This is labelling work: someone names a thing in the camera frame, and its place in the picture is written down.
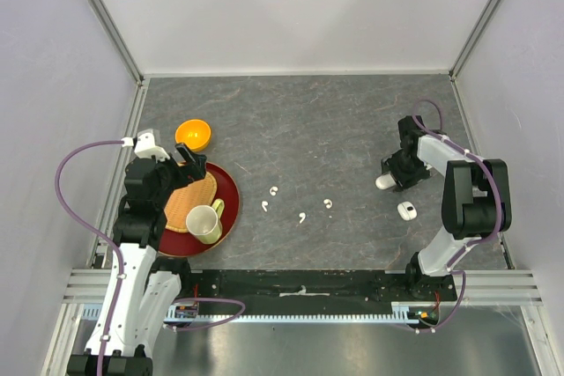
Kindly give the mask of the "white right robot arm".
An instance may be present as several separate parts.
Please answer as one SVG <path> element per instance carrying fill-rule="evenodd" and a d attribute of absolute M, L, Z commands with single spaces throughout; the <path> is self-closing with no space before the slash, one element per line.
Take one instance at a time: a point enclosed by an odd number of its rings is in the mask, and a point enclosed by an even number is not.
<path fill-rule="evenodd" d="M 428 179 L 432 170 L 443 177 L 442 227 L 405 268 L 405 293 L 421 300 L 435 287 L 450 284 L 455 266 L 475 246 L 510 227 L 508 167 L 501 159 L 483 159 L 463 149 L 440 130 L 427 129 L 418 115 L 407 115 L 397 126 L 400 148 L 381 160 L 376 187 L 405 191 Z"/>

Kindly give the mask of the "white oval charging case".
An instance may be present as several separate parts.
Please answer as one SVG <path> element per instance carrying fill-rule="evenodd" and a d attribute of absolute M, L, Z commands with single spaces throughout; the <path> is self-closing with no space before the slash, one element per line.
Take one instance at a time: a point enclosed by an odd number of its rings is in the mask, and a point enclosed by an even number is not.
<path fill-rule="evenodd" d="M 382 174 L 375 180 L 375 186 L 380 190 L 387 190 L 396 186 L 394 178 L 389 174 Z"/>

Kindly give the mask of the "dark red round tray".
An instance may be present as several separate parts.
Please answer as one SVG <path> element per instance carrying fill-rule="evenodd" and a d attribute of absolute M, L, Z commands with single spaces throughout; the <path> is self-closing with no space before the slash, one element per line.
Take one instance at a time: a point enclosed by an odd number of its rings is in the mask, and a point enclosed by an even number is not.
<path fill-rule="evenodd" d="M 225 203 L 225 209 L 220 218 L 223 229 L 220 239 L 214 244 L 205 245 L 196 240 L 189 232 L 178 233 L 166 228 L 159 246 L 162 254 L 173 257 L 191 257 L 201 254 L 219 245 L 233 229 L 241 206 L 237 185 L 232 176 L 220 166 L 208 163 L 206 167 L 207 173 L 211 173 L 217 182 L 217 193 L 212 203 L 218 198 Z"/>

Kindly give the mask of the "woven bamboo tray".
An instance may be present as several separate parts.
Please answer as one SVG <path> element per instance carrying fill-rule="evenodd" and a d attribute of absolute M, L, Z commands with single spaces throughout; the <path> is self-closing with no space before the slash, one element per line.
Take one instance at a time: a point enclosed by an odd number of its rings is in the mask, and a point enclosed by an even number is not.
<path fill-rule="evenodd" d="M 211 205 L 217 193 L 217 182 L 211 173 L 187 187 L 176 189 L 167 201 L 165 214 L 169 231 L 186 233 L 186 217 L 197 206 Z"/>

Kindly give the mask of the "pale green mug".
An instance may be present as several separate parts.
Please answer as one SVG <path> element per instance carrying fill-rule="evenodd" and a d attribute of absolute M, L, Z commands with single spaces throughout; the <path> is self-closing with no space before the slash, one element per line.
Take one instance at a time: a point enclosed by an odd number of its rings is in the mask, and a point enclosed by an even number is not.
<path fill-rule="evenodd" d="M 220 218 L 225 209 L 222 199 L 216 199 L 212 205 L 198 205 L 187 215 L 185 224 L 188 232 L 201 243 L 216 243 L 223 232 Z"/>

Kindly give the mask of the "white square charging case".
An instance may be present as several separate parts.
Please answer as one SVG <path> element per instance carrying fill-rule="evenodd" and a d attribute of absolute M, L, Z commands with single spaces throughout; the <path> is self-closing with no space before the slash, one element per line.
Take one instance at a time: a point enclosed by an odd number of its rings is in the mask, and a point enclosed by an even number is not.
<path fill-rule="evenodd" d="M 411 202 L 401 202 L 397 206 L 397 212 L 404 221 L 412 221 L 418 216 L 418 212 Z"/>

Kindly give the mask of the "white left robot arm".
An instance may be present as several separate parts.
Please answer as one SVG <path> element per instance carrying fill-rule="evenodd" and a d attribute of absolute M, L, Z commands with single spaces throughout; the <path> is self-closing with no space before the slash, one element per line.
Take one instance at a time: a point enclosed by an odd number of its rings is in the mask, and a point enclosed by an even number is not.
<path fill-rule="evenodd" d="M 178 164 L 155 144 L 127 140 L 136 157 L 126 166 L 125 194 L 119 202 L 113 236 L 112 270 L 96 326 L 81 354 L 70 356 L 69 375 L 150 375 L 152 353 L 168 308 L 193 290 L 189 265 L 160 258 L 167 225 L 165 207 L 176 189 L 202 180 L 206 157 L 185 144 L 175 146 Z"/>

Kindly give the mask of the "orange plastic bowl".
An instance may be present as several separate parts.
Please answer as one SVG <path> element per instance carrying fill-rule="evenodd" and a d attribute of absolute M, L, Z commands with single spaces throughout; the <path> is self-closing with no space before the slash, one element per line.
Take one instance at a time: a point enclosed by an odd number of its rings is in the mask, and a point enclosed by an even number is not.
<path fill-rule="evenodd" d="M 192 151 L 203 151 L 211 141 L 212 129 L 204 120 L 190 119 L 177 128 L 174 138 L 178 144 L 185 144 Z"/>

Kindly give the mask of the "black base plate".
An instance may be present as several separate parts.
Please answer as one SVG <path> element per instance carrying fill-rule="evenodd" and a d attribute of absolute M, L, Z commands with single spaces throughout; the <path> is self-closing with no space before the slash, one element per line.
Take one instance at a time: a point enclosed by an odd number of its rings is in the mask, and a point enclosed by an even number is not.
<path fill-rule="evenodd" d="M 236 299 L 246 316 L 389 314 L 393 302 L 457 300 L 452 276 L 383 270 L 193 270 L 182 278 L 181 298 Z"/>

